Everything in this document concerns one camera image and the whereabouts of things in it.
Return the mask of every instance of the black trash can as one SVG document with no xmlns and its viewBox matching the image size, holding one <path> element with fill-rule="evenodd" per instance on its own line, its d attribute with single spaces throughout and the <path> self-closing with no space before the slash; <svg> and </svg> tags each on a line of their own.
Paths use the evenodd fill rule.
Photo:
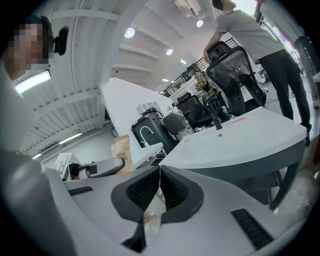
<svg viewBox="0 0 320 256">
<path fill-rule="evenodd" d="M 143 142 L 147 142 L 149 145 L 162 142 L 163 149 L 169 154 L 179 143 L 172 138 L 155 112 L 144 114 L 131 126 L 131 130 L 142 148 L 145 147 Z"/>
</svg>

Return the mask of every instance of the hand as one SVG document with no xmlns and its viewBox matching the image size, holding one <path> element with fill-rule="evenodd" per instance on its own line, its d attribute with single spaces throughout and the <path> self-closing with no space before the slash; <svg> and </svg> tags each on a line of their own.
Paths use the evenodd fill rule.
<svg viewBox="0 0 320 256">
<path fill-rule="evenodd" d="M 211 63 L 211 60 L 209 59 L 209 54 L 206 50 L 203 51 L 203 59 L 206 63 Z"/>
</svg>

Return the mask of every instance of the pink sticker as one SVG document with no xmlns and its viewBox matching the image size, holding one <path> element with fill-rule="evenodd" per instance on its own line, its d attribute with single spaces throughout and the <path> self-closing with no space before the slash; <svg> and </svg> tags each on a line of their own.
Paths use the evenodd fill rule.
<svg viewBox="0 0 320 256">
<path fill-rule="evenodd" d="M 238 122 L 243 121 L 245 119 L 246 119 L 246 117 L 242 117 L 242 118 L 240 118 L 238 120 L 233 121 L 232 124 L 238 123 Z"/>
</svg>

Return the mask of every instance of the metal railing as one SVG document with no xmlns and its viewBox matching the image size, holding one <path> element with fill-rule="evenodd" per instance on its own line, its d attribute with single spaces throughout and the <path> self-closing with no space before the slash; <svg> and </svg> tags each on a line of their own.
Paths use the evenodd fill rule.
<svg viewBox="0 0 320 256">
<path fill-rule="evenodd" d="M 238 44 L 235 42 L 233 37 L 225 41 L 225 43 L 231 48 L 238 46 Z M 199 59 L 195 64 L 198 66 L 198 68 L 201 71 L 205 71 L 209 66 L 209 64 L 206 63 L 203 58 Z M 184 73 L 182 73 L 182 75 L 180 75 L 172 84 L 170 84 L 163 91 L 163 95 L 169 98 L 172 94 L 174 94 L 177 90 L 179 90 L 181 86 L 183 86 L 190 79 L 191 77 L 189 76 L 187 71 L 185 71 Z"/>
</svg>

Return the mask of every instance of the dark pants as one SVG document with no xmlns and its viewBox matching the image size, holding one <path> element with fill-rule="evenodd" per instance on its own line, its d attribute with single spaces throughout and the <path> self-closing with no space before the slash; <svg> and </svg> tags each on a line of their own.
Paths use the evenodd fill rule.
<svg viewBox="0 0 320 256">
<path fill-rule="evenodd" d="M 209 107 L 213 107 L 214 111 L 216 112 L 218 118 L 220 118 L 221 123 L 229 121 L 232 118 L 232 114 L 228 114 L 225 112 L 222 104 L 220 103 L 219 97 L 216 95 L 210 97 L 207 101 Z"/>
<path fill-rule="evenodd" d="M 320 71 L 320 63 L 315 49 L 309 43 L 309 40 L 306 36 L 300 36 L 295 41 L 295 46 L 299 52 L 305 76 L 308 79 L 310 85 L 312 99 L 314 101 L 318 101 L 318 90 L 317 85 L 313 80 L 313 76 Z"/>
<path fill-rule="evenodd" d="M 307 126 L 310 123 L 310 109 L 298 64 L 286 50 L 280 50 L 261 58 L 260 64 L 276 89 L 282 114 L 286 118 L 294 119 L 294 111 L 289 100 L 289 85 L 295 96 L 302 120 L 301 124 Z"/>
</svg>

